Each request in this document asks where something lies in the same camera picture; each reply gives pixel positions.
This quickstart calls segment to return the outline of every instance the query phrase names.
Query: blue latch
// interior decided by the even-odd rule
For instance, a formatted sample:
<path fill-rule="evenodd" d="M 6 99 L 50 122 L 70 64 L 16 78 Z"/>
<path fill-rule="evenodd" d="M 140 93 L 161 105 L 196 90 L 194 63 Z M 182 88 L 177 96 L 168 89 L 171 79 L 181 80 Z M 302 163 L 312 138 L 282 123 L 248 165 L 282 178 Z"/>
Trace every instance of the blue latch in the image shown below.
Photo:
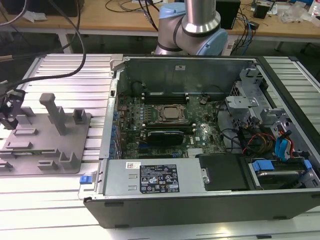
<path fill-rule="evenodd" d="M 92 184 L 92 176 L 81 176 L 80 184 Z"/>
<path fill-rule="evenodd" d="M 252 166 L 255 172 L 275 170 L 271 160 L 256 160 L 252 163 Z"/>
<path fill-rule="evenodd" d="M 303 163 L 304 163 L 306 169 L 308 169 L 308 170 L 312 169 L 312 165 L 309 160 L 304 160 Z"/>

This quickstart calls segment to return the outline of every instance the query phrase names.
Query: gray post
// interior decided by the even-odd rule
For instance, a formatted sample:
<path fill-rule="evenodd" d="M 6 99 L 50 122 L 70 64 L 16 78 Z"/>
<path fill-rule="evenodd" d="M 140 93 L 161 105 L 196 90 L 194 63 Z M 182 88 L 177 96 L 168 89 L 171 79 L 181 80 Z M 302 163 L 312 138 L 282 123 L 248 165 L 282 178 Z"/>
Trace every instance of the gray post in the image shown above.
<path fill-rule="evenodd" d="M 50 119 L 55 125 L 61 136 L 66 134 L 66 126 L 63 117 L 60 116 L 58 108 L 55 104 L 55 95 L 53 93 L 42 93 L 39 102 L 47 109 Z"/>

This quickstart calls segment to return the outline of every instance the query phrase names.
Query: label sticker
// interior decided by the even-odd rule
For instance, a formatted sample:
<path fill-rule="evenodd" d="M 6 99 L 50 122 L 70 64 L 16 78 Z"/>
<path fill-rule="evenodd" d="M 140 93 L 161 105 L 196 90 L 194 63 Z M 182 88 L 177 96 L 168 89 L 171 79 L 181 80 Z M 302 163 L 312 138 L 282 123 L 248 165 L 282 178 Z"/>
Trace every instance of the label sticker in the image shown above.
<path fill-rule="evenodd" d="M 141 162 L 136 161 L 136 162 L 131 162 L 131 161 L 127 161 L 125 163 L 125 168 L 126 169 L 139 169 L 141 165 Z"/>
<path fill-rule="evenodd" d="M 140 192 L 142 194 L 179 193 L 177 165 L 141 165 Z"/>

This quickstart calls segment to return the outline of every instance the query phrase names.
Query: computer case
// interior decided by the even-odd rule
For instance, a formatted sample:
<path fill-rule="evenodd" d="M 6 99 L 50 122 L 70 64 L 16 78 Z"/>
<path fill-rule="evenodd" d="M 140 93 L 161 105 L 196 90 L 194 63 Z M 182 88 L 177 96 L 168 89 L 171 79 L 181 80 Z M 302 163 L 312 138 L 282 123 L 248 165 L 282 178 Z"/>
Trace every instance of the computer case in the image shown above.
<path fill-rule="evenodd" d="M 8 14 L 17 15 L 23 9 L 25 0 L 0 0 Z M 68 16 L 77 17 L 77 0 L 54 0 L 56 5 Z M 85 0 L 78 0 L 79 7 L 82 9 Z M 28 11 L 44 13 L 46 15 L 60 15 L 60 13 L 47 0 L 29 0 Z"/>

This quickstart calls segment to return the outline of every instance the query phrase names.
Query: wooden desk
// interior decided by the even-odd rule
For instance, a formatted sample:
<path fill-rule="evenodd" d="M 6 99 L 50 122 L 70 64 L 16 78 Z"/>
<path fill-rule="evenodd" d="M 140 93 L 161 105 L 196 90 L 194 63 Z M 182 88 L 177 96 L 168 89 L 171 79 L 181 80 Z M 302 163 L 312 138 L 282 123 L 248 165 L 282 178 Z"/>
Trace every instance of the wooden desk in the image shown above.
<path fill-rule="evenodd" d="M 118 6 L 118 1 L 121 3 L 125 0 L 113 0 L 108 4 L 110 9 L 122 11 Z M 158 33 L 152 25 L 146 20 L 141 12 L 112 12 L 105 8 L 107 0 L 85 0 L 85 6 L 81 13 L 80 31 L 82 34 L 94 35 L 126 35 L 126 36 L 157 36 Z M 264 41 L 281 41 L 281 42 L 320 42 L 320 27 L 316 27 L 311 22 L 291 22 L 282 23 L 278 16 L 267 16 L 265 19 L 253 18 L 253 12 L 245 9 L 245 5 L 252 0 L 241 1 L 242 12 L 250 21 L 260 24 L 256 31 L 255 40 Z M 138 8 L 135 3 L 127 3 L 127 8 Z M 150 7 L 151 15 L 156 24 L 158 24 L 158 12 Z M 35 23 L 29 22 L 24 18 L 19 19 L 14 23 L 14 26 L 21 32 L 31 33 L 55 33 L 59 35 L 62 45 L 68 43 L 67 34 L 73 34 L 72 26 L 62 16 L 48 16 L 47 21 L 38 21 Z M 72 17 L 71 20 L 76 23 L 77 18 Z M 12 28 L 0 28 L 1 31 L 10 31 Z M 237 20 L 232 30 L 227 30 L 229 33 L 228 44 L 233 44 L 235 40 L 243 34 L 244 27 Z"/>

